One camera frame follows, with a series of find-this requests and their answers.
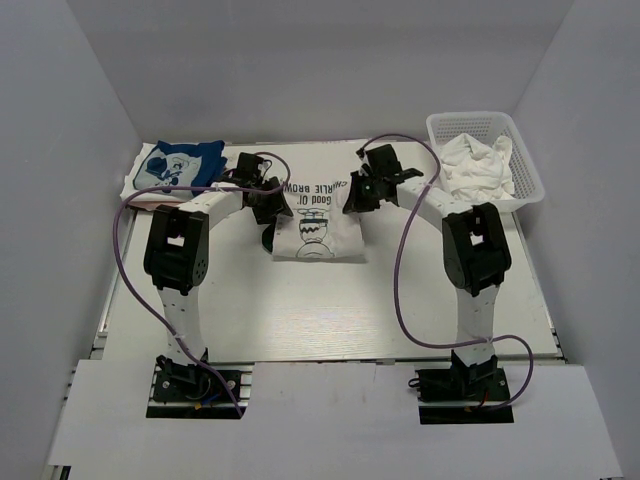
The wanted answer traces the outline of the white green Charlie Brown shirt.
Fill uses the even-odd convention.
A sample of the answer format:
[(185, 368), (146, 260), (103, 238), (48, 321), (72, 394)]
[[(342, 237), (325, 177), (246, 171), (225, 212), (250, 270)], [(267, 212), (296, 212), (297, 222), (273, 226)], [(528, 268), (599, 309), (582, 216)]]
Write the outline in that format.
[(360, 218), (345, 214), (350, 182), (290, 183), (284, 189), (289, 213), (279, 213), (262, 233), (263, 248), (277, 260), (362, 261)]

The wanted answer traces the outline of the pink shirt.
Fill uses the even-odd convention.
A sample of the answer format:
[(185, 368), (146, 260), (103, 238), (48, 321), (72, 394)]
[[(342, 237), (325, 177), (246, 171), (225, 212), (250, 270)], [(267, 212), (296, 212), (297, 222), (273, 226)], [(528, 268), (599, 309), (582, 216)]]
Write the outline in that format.
[(152, 201), (138, 201), (138, 200), (135, 200), (135, 201), (131, 201), (129, 203), (129, 206), (131, 208), (139, 209), (139, 210), (147, 211), (147, 212), (153, 212), (159, 206), (178, 207), (180, 205), (181, 205), (181, 202), (174, 202), (174, 201), (152, 202)]

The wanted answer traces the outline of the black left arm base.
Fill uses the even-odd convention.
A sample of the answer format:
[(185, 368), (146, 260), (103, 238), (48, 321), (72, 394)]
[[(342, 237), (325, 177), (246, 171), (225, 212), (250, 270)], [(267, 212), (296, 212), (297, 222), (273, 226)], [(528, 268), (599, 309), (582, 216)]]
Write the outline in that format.
[(148, 419), (239, 420), (250, 395), (251, 370), (222, 369), (224, 381), (197, 366), (162, 368), (156, 365), (146, 408)]

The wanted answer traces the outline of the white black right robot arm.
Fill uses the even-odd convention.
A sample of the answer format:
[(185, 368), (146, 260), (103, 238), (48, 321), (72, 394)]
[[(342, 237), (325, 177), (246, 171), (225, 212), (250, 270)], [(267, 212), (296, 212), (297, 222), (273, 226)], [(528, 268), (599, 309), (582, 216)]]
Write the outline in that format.
[[(495, 301), (512, 259), (497, 207), (492, 203), (471, 205), (420, 178), (413, 168), (391, 177), (362, 171), (351, 173), (345, 213), (372, 212), (382, 201), (409, 211), (396, 253), (393, 270), (393, 301), (398, 324), (414, 344), (449, 350), (453, 390), (472, 399), (488, 385), (497, 365), (494, 348)], [(409, 229), (415, 218), (436, 228), (442, 236), (443, 265), (457, 295), (457, 336), (449, 344), (421, 341), (408, 330), (401, 312), (399, 273)]]

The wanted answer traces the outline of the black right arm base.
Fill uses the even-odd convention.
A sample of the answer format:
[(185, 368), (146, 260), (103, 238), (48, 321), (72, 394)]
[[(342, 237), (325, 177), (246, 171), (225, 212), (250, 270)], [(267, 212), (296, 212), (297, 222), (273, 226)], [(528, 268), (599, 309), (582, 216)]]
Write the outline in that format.
[(489, 425), (512, 424), (510, 390), (503, 368), (489, 362), (487, 375), (470, 379), (464, 365), (453, 361), (444, 368), (423, 368), (408, 382), (418, 397), (421, 425)]

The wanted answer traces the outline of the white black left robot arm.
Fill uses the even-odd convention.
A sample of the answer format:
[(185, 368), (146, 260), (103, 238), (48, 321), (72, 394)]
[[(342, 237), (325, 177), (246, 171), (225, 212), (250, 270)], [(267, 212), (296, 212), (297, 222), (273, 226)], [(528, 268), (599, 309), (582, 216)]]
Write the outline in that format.
[(166, 357), (187, 365), (178, 373), (176, 384), (188, 398), (202, 398), (211, 387), (211, 374), (195, 365), (208, 361), (198, 296), (209, 266), (209, 232), (244, 208), (254, 210), (259, 224), (279, 215), (291, 216), (284, 187), (277, 177), (255, 186), (226, 183), (178, 206), (160, 205), (153, 212), (143, 267), (169, 324)]

